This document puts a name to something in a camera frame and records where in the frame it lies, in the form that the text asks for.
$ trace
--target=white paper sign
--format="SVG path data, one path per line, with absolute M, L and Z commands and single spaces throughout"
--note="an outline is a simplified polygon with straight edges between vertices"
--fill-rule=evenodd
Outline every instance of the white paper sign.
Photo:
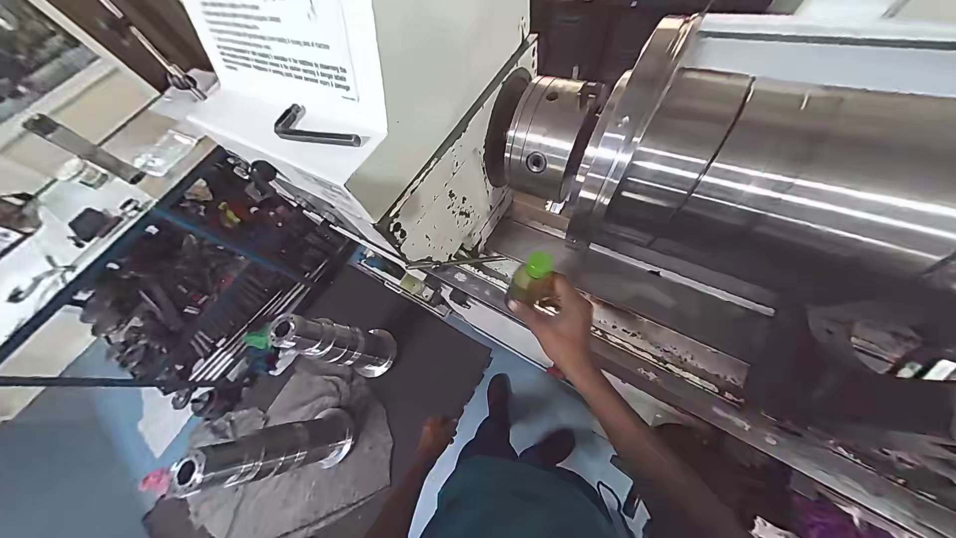
M 187 4 L 224 87 L 260 98 L 272 88 L 290 104 L 316 92 L 359 100 L 340 0 Z

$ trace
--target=plastic bottle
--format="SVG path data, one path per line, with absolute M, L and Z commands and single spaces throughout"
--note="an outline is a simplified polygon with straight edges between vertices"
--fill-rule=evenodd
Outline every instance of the plastic bottle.
M 511 277 L 508 297 L 534 306 L 548 294 L 547 277 L 554 271 L 554 258 L 544 251 L 534 251 Z

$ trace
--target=green bottle cap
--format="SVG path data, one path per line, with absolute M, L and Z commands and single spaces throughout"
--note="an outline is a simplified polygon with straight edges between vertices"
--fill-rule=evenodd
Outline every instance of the green bottle cap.
M 525 263 L 525 271 L 533 279 L 542 279 L 547 277 L 554 270 L 554 258 L 544 251 L 534 251 L 528 257 Z
M 255 332 L 248 332 L 242 337 L 243 342 L 246 343 L 249 347 L 255 347 L 256 349 L 271 349 L 272 344 L 269 343 L 269 328 L 259 329 Z

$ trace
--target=metal cylinder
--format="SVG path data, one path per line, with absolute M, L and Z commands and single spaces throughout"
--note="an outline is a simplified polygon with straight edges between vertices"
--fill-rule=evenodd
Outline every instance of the metal cylinder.
M 514 111 L 505 142 L 509 185 L 546 200 L 567 199 L 585 142 L 598 120 L 599 92 L 599 84 L 582 80 L 532 80 Z
M 170 468 L 169 494 L 187 497 L 275 477 L 303 465 L 323 469 L 342 461 L 355 441 L 352 417 L 338 408 L 312 420 L 277 424 L 234 441 L 190 450 Z
M 295 314 L 275 318 L 269 327 L 273 346 L 329 364 L 349 366 L 364 377 L 378 377 L 395 362 L 398 345 L 386 330 L 361 329 L 320 318 L 307 320 Z
M 686 69 L 698 20 L 666 18 L 615 86 L 573 170 L 568 240 L 808 301 L 956 291 L 956 100 Z

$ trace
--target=foot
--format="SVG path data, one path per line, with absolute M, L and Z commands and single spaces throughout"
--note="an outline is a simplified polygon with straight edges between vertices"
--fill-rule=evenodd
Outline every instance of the foot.
M 511 425 L 508 405 L 511 401 L 511 382 L 504 373 L 496 374 L 488 383 L 488 416 L 499 424 Z
M 566 460 L 575 450 L 575 433 L 567 428 L 549 433 L 537 444 L 521 453 L 522 460 L 542 468 L 554 467 Z

